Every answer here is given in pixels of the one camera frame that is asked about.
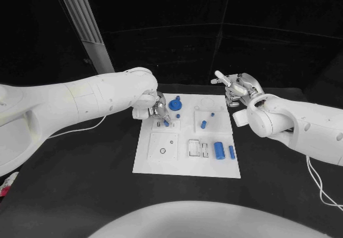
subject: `white platform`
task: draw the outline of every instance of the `white platform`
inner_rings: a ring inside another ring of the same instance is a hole
[[[234,147],[234,144],[224,96],[164,94],[166,103],[177,95],[181,109],[168,110],[169,126],[154,118],[142,120],[132,172],[239,179],[237,155],[234,153],[236,158],[230,159],[228,152],[228,145]],[[203,120],[207,121],[204,129],[200,128]],[[198,140],[198,157],[188,156],[188,140]],[[214,156],[217,141],[223,143],[223,160],[215,160]],[[201,156],[201,144],[207,144],[207,158]]]

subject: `dark table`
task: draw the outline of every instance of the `dark table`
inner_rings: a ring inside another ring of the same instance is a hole
[[[158,85],[164,93],[218,94],[217,86]],[[305,101],[296,88],[264,93]],[[231,114],[243,106],[228,108]],[[100,119],[63,129],[93,126]],[[24,163],[0,204],[0,236],[84,238],[107,222],[156,203],[200,200],[237,204],[269,212],[343,237],[343,213],[324,205],[309,177],[305,156],[249,126],[236,127],[233,140],[240,179],[133,174],[141,121],[130,109],[109,115],[92,130],[47,139]],[[312,160],[324,190],[343,203],[343,168]]]

